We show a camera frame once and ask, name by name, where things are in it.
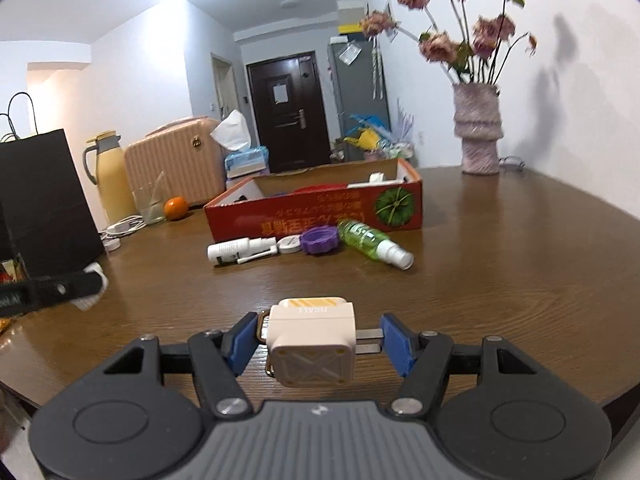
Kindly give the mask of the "beige power adapter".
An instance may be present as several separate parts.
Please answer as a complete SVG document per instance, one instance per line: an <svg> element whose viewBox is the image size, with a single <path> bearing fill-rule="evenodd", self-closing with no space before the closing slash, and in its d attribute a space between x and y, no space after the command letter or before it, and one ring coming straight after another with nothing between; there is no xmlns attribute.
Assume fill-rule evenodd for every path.
<svg viewBox="0 0 640 480"><path fill-rule="evenodd" d="M265 373L288 388L342 386L354 380L356 357L382 351L380 328L356 327L354 305L341 297L283 299L258 314Z"/></svg>

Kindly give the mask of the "white spray bottle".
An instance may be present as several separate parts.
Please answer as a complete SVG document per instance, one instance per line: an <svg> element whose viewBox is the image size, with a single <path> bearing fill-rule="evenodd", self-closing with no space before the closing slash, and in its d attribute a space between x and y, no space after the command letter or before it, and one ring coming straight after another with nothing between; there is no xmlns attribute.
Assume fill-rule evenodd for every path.
<svg viewBox="0 0 640 480"><path fill-rule="evenodd" d="M243 264L265 256L277 255L277 253L277 239L275 237L238 238L209 245L206 249L207 259L214 266Z"/></svg>

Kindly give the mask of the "white round disc device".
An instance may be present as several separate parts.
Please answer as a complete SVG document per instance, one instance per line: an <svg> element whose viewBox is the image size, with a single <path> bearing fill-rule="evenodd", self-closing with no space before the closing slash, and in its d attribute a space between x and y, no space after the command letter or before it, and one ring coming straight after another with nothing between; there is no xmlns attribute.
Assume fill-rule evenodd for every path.
<svg viewBox="0 0 640 480"><path fill-rule="evenodd" d="M282 255L295 254L302 251L302 242L299 235L289 235L277 240L278 252Z"/></svg>

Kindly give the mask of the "green spray bottle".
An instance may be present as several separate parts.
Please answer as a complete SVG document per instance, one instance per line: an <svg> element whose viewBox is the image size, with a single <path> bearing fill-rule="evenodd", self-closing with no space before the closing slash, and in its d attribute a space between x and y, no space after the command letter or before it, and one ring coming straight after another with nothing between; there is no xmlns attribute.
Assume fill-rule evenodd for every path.
<svg viewBox="0 0 640 480"><path fill-rule="evenodd" d="M341 241L358 249L369 258L390 264L400 270L412 267L411 252L391 240L385 233L356 220L342 220L337 226Z"/></svg>

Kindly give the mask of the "purple plastic cap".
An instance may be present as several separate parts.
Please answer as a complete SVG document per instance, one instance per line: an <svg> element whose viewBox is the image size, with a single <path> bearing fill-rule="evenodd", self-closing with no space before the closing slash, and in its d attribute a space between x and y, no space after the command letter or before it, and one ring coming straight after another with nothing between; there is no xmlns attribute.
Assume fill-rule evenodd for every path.
<svg viewBox="0 0 640 480"><path fill-rule="evenodd" d="M306 255L323 255L340 246L340 236L335 226L316 226L299 237L300 247Z"/></svg>

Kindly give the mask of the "black paper bag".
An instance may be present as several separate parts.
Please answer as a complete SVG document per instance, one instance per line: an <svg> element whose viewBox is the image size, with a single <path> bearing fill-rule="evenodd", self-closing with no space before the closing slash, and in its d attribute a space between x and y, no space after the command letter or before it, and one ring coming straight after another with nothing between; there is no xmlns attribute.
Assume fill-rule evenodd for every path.
<svg viewBox="0 0 640 480"><path fill-rule="evenodd" d="M1 232L30 278L80 271L105 252L65 131L17 135L1 143Z"/></svg>

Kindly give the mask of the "yellow thermos jug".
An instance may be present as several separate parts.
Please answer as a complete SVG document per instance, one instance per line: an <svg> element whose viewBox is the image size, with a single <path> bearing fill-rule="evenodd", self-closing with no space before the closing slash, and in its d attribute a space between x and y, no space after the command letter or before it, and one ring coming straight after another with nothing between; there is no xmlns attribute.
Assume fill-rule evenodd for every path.
<svg viewBox="0 0 640 480"><path fill-rule="evenodd" d="M125 165L125 152L115 130L107 130L87 141L82 164L96 186L108 222L114 224L137 213Z"/></svg>

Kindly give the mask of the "red cardboard box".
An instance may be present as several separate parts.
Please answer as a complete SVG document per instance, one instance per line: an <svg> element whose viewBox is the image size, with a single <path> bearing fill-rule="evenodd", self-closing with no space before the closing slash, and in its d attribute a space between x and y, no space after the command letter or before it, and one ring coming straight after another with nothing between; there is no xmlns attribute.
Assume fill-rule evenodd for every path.
<svg viewBox="0 0 640 480"><path fill-rule="evenodd" d="M375 172L385 174L385 180L370 183ZM346 190L273 197L304 186L343 183ZM207 203L204 212L216 242L281 238L345 219L390 232L422 226L422 197L423 181L413 166L403 159L386 159L246 178Z"/></svg>

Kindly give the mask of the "white tape roll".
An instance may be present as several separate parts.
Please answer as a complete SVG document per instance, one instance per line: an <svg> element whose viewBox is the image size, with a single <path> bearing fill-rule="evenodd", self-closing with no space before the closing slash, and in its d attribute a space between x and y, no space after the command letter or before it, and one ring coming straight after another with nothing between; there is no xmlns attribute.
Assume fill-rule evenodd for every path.
<svg viewBox="0 0 640 480"><path fill-rule="evenodd" d="M378 183L383 182L385 180L385 174L382 172L375 172L374 174L370 174L369 182L370 183Z"/></svg>

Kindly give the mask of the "pink ribbed suitcase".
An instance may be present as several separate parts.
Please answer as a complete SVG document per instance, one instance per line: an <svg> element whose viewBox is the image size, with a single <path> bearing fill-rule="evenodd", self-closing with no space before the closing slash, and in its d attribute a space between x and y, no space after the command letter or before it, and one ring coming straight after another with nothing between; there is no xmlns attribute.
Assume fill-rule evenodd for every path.
<svg viewBox="0 0 640 480"><path fill-rule="evenodd" d="M212 138L218 120L207 116L170 122L131 143L124 151L129 186L144 188L164 174L169 198L201 206L226 189L224 156Z"/></svg>

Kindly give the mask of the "pink textured vase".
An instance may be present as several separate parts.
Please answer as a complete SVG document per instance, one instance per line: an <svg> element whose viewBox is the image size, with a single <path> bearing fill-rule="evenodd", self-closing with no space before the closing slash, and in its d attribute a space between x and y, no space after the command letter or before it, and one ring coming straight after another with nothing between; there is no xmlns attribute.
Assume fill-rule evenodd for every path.
<svg viewBox="0 0 640 480"><path fill-rule="evenodd" d="M497 143L503 130L496 86L476 82L454 85L454 135L461 140L465 174L498 174Z"/></svg>

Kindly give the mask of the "dark entrance door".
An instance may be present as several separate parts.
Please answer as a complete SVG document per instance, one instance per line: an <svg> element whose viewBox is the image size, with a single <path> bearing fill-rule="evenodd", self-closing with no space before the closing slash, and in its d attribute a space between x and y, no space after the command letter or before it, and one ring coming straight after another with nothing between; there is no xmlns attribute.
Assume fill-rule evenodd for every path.
<svg viewBox="0 0 640 480"><path fill-rule="evenodd" d="M260 144L274 174L330 162L330 139L316 56L312 52L247 66Z"/></svg>

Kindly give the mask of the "grey refrigerator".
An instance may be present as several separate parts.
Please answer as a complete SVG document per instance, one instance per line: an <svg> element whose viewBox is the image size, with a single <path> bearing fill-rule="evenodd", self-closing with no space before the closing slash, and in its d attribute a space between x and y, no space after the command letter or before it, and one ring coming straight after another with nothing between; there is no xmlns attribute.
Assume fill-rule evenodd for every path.
<svg viewBox="0 0 640 480"><path fill-rule="evenodd" d="M363 152L345 142L359 136L356 116L372 116L379 125L390 128L381 58L373 52L371 41L337 41L336 37L328 45L328 58L340 125L338 140L346 162L358 162L364 159Z"/></svg>

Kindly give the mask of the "dried pink flowers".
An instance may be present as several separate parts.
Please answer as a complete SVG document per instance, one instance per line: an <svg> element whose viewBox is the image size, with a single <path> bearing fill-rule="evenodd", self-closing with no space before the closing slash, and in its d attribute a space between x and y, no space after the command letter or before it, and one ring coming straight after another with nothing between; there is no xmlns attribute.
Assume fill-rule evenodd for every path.
<svg viewBox="0 0 640 480"><path fill-rule="evenodd" d="M473 18L468 6L473 0L445 0L450 18L439 18L433 8L436 0L392 0L398 36L409 38L424 61L440 66L455 84L492 84L497 87L506 60L522 41L526 52L534 55L537 38L531 32L518 32L506 13L508 6L524 8L525 0L500 0L494 16ZM360 21L364 38L378 44L390 27L384 8L366 6Z"/></svg>

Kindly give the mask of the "wall picture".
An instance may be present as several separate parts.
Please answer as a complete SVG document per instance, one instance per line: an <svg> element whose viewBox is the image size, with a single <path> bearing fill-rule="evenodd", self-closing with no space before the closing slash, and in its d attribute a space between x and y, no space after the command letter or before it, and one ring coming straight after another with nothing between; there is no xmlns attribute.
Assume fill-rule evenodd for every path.
<svg viewBox="0 0 640 480"><path fill-rule="evenodd" d="M397 21L394 18L392 2L390 0L388 0L386 2L386 5L384 6L384 13L386 14L388 22L390 23L390 27L386 29L385 35L389 42L393 42L398 36L399 32Z"/></svg>

